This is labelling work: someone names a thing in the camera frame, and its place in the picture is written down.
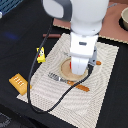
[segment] white placemat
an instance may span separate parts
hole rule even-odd
[[[82,83],[89,87],[90,91],[85,92],[73,88],[62,100],[62,102],[50,114],[78,127],[95,128],[103,103],[107,85],[110,79],[118,47],[108,44],[96,43],[97,60],[102,65],[96,65],[91,76]],[[63,34],[55,44],[46,58],[31,79],[31,100],[32,104],[42,110],[51,108],[70,87],[70,85],[55,81],[48,77],[52,72],[60,76],[60,63],[68,58],[63,52],[69,53],[70,36]],[[27,102],[27,95],[18,95],[20,100]]]

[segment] wooden disc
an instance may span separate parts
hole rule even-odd
[[[60,74],[63,78],[70,81],[79,81],[87,76],[88,70],[85,70],[85,73],[83,75],[73,74],[72,70],[70,69],[70,62],[71,58],[68,58],[65,61],[63,61],[60,65]]]

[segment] yellow sponge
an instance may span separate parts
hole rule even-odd
[[[17,89],[17,91],[24,95],[27,92],[27,81],[18,73],[9,79],[9,82]]]

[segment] black wire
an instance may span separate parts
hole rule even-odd
[[[36,59],[37,59],[37,57],[38,57],[38,55],[39,55],[39,52],[40,52],[41,48],[44,46],[44,44],[45,44],[45,42],[46,42],[46,40],[47,40],[47,38],[48,38],[48,36],[49,36],[51,30],[52,30],[52,26],[53,26],[53,19],[52,19],[52,21],[51,21],[51,24],[50,24],[49,30],[48,30],[48,32],[47,32],[47,35],[46,35],[46,37],[44,38],[43,42],[41,43],[40,48],[39,48],[39,50],[38,50],[38,52],[37,52],[37,54],[36,54],[36,56],[35,56],[35,58],[34,58],[34,61],[33,61],[33,63],[32,63],[32,66],[31,66],[31,69],[30,69],[30,73],[29,73],[29,76],[28,76],[28,86],[27,86],[27,98],[28,98],[28,103],[29,103],[30,107],[32,108],[32,110],[33,110],[34,112],[38,113],[38,114],[45,114],[45,113],[48,113],[48,112],[52,111],[52,110],[61,102],[61,100],[65,97],[65,95],[66,95],[72,88],[74,88],[74,87],[77,86],[78,84],[84,82],[84,81],[90,76],[90,74],[92,73],[92,70],[93,70],[93,66],[88,65],[88,68],[89,68],[89,70],[88,70],[88,75],[87,75],[84,79],[82,79],[81,81],[79,81],[79,82],[75,83],[73,86],[71,86],[71,87],[61,96],[61,98],[58,100],[58,102],[57,102],[52,108],[50,108],[49,110],[47,110],[47,111],[40,110],[40,111],[39,111],[39,110],[36,109],[36,107],[34,107],[34,106],[32,105],[31,99],[30,99],[30,80],[31,80],[31,76],[32,76],[33,67],[34,67],[34,65],[35,65]]]

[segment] placemat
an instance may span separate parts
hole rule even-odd
[[[91,76],[81,83],[90,89],[89,92],[73,88],[62,102],[50,114],[78,127],[95,128],[103,103],[107,85],[110,79],[118,47],[96,43],[97,60],[102,65],[96,65]],[[31,79],[32,104],[42,110],[51,108],[70,87],[70,85],[55,81],[48,77],[52,72],[60,76],[59,65],[67,58],[63,52],[69,53],[70,36],[63,34]],[[27,102],[27,95],[17,96]]]
[[[123,20],[121,20],[120,25],[121,12],[127,7],[127,4],[118,3],[116,6],[107,9],[99,37],[128,43],[128,31],[122,28]],[[65,29],[70,29],[70,22],[54,19],[53,25]]]

